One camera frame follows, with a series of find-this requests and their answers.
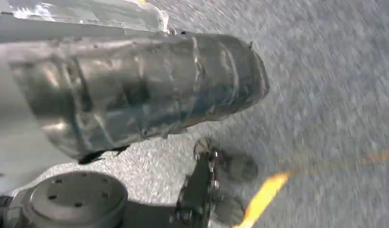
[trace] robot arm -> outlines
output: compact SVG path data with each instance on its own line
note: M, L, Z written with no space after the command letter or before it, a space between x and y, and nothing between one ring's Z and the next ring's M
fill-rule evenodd
M0 44L0 195L55 164L90 163L105 151L219 120L268 90L259 56L227 35L135 32ZM198 171L207 175L196 180L210 188L213 167ZM211 202L209 193L195 192L202 206ZM174 212L199 209L188 202ZM209 210L196 213L208 221Z

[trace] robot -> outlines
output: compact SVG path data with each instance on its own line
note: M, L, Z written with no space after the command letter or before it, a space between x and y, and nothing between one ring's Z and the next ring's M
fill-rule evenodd
M0 42L0 228L238 224L243 208L220 188L220 174L247 182L257 166L208 138L194 146L196 166L175 205L130 201L117 179L82 171L4 195L53 165L92 163L221 120L268 91L258 54L229 35L131 30Z

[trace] bolt hole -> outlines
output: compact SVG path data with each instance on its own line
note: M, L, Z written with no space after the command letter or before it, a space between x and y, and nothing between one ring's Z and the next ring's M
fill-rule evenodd
M103 198L109 198L109 193L103 192L103 193L102 193L102 197L103 197Z

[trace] orange line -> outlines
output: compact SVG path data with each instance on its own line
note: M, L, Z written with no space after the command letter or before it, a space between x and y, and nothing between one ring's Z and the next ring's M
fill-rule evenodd
M253 227L265 209L269 206L270 202L287 183L288 179L295 174L317 172L325 168L333 170L336 168L346 168L351 165L367 165L379 161L389 161L389 149L384 150L379 154L369 155L367 157L357 159L356 161L333 162L326 167L322 165L314 165L303 169L294 169L290 172L277 173L266 179L259 191L254 195L251 202L249 203L242 223L240 225L234 226L234 228Z

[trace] metallic silver cylinder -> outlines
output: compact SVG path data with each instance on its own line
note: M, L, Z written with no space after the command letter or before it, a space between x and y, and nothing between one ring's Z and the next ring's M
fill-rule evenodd
M75 159L220 119L269 90L259 56L227 35L136 33L5 49L39 126Z

